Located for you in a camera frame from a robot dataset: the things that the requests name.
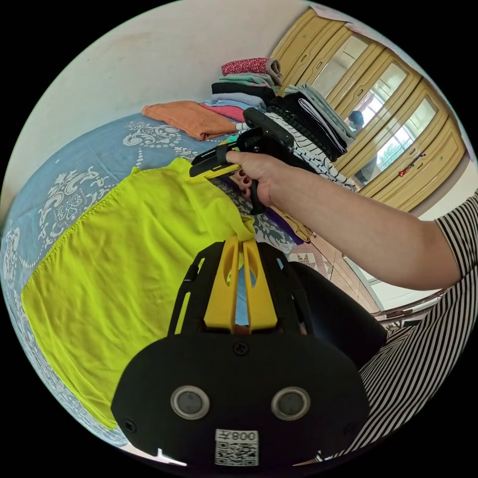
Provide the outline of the person's right hand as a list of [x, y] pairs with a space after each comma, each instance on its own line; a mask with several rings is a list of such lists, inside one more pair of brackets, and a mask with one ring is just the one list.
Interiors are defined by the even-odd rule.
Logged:
[[252, 185], [256, 181], [257, 195], [266, 206], [281, 206], [289, 173], [293, 168], [282, 161], [266, 155], [250, 152], [229, 151], [228, 163], [235, 164], [239, 170], [235, 178], [244, 199], [250, 200]]

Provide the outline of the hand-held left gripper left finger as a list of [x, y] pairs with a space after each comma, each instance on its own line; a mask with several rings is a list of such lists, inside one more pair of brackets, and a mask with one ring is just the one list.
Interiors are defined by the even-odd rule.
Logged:
[[204, 315], [209, 329], [232, 333], [236, 320], [239, 271], [239, 240], [236, 237], [225, 241], [213, 281], [210, 299]]

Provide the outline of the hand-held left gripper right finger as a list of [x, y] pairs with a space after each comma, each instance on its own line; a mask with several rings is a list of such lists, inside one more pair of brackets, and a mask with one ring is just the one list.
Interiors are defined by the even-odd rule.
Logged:
[[275, 329], [278, 318], [269, 291], [265, 270], [254, 239], [242, 243], [248, 330], [258, 333]]

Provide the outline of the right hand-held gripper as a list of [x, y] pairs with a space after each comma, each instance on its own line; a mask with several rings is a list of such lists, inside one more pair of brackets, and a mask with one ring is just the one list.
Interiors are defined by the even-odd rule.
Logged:
[[253, 127], [240, 134], [234, 141], [223, 143], [197, 155], [191, 163], [189, 177], [208, 180], [230, 177], [240, 169], [226, 160], [228, 151], [263, 153], [277, 158], [289, 166], [313, 172], [316, 171], [302, 158], [294, 154], [294, 140], [281, 127]]

